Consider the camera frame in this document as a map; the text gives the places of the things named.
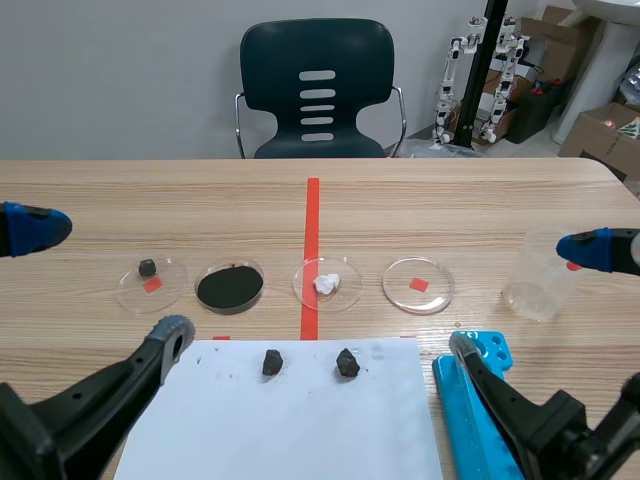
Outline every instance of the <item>empty petri dish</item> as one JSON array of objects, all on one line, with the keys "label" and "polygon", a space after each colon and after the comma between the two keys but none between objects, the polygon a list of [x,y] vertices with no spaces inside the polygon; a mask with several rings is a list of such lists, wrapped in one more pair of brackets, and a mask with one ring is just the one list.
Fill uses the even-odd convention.
[{"label": "empty petri dish", "polygon": [[[338,274],[340,282],[328,295],[316,291],[313,281],[320,275]],[[318,311],[339,312],[352,306],[362,294],[364,283],[358,269],[347,259],[315,258],[300,265],[293,274],[298,300]]]},{"label": "empty petri dish", "polygon": [[253,307],[264,289],[264,274],[252,260],[227,258],[205,267],[196,279],[196,297],[214,313],[235,315]]},{"label": "empty petri dish", "polygon": [[444,266],[429,258],[406,257],[387,268],[382,289],[389,301],[402,310],[428,315],[447,308],[455,287]]},{"label": "empty petri dish", "polygon": [[141,276],[140,262],[137,262],[120,279],[118,302],[130,312],[157,312],[175,303],[185,292],[189,274],[182,263],[172,258],[154,257],[151,260],[155,264],[153,275]]}]

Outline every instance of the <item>black rock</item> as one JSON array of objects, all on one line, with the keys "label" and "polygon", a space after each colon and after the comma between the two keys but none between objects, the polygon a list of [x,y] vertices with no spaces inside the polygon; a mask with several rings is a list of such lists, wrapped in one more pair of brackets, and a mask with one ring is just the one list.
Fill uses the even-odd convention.
[{"label": "black rock", "polygon": [[142,260],[140,265],[138,265],[138,273],[141,277],[150,277],[156,274],[156,263],[147,258],[146,260]]},{"label": "black rock", "polygon": [[345,348],[340,352],[340,355],[338,355],[338,358],[336,359],[336,363],[338,364],[340,375],[342,375],[343,377],[358,376],[360,365],[358,365],[356,357],[353,356],[349,349]]},{"label": "black rock", "polygon": [[262,374],[272,376],[282,368],[282,357],[277,350],[267,350],[262,364]]}]

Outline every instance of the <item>wooden table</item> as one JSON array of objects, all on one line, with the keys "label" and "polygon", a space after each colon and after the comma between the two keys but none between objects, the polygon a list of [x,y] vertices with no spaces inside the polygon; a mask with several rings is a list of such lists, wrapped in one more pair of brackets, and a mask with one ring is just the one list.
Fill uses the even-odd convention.
[{"label": "wooden table", "polygon": [[[63,210],[74,231],[61,246],[0,268],[0,380],[43,399],[127,356],[169,313],[189,316],[197,339],[296,339],[292,274],[303,258],[306,181],[320,177],[320,254],[347,256],[365,290],[356,305],[320,313],[320,338],[415,335],[446,479],[455,478],[431,362],[455,329],[497,329],[515,366],[509,382],[537,402],[563,388],[592,425],[640,370],[640,279],[593,274],[554,322],[513,315],[500,289],[524,233],[640,226],[640,203],[602,165],[584,159],[0,162],[3,200]],[[115,299],[141,258],[181,259],[190,281],[215,259],[257,261],[266,292],[250,311],[214,315],[193,289],[157,314]],[[391,305],[381,275],[405,255],[446,264],[451,305],[414,316]],[[616,478],[635,479],[638,458]],[[113,475],[114,466],[107,478]]]}]

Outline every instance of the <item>red label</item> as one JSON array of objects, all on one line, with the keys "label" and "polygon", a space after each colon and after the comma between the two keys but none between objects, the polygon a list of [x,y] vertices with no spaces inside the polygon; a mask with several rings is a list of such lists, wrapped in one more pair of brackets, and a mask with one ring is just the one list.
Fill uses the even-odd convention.
[{"label": "red label", "polygon": [[572,272],[577,272],[578,270],[582,270],[582,268],[584,267],[581,267],[580,265],[573,262],[567,262],[567,268]]},{"label": "red label", "polygon": [[160,277],[153,277],[148,282],[145,282],[143,287],[147,293],[153,293],[162,287],[162,280],[160,280]]},{"label": "red label", "polygon": [[429,286],[429,282],[416,277],[413,280],[411,280],[411,284],[409,285],[409,288],[413,288],[414,290],[418,290],[419,292],[424,292],[427,290],[428,286]]}]

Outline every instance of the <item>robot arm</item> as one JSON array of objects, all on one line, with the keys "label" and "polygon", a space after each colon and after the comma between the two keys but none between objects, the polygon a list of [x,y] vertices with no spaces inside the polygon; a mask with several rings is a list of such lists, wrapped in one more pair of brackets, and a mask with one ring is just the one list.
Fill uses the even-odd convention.
[{"label": "robot arm", "polygon": [[444,76],[438,90],[438,103],[436,104],[436,125],[433,129],[434,141],[449,143],[449,135],[445,133],[447,119],[453,109],[453,82],[455,81],[456,66],[460,54],[474,55],[478,51],[478,45],[482,43],[484,30],[487,25],[486,18],[473,17],[469,21],[469,30],[465,37],[456,37],[451,40],[451,47],[447,55],[447,63],[444,68]]},{"label": "robot arm", "polygon": [[0,478],[100,478],[194,334],[186,317],[165,317],[129,358],[33,405],[0,384]]},{"label": "robot arm", "polygon": [[449,347],[525,480],[608,480],[640,449],[640,373],[591,430],[585,406],[568,393],[560,390],[538,406],[496,377],[466,335],[454,333]]},{"label": "robot arm", "polygon": [[507,108],[507,98],[509,98],[515,80],[516,65],[524,51],[524,39],[519,34],[515,35],[513,33],[515,25],[515,18],[505,18],[498,36],[498,43],[496,44],[496,53],[504,54],[507,58],[502,66],[500,82],[493,96],[489,120],[482,127],[482,137],[490,143],[496,141],[494,131]]}]

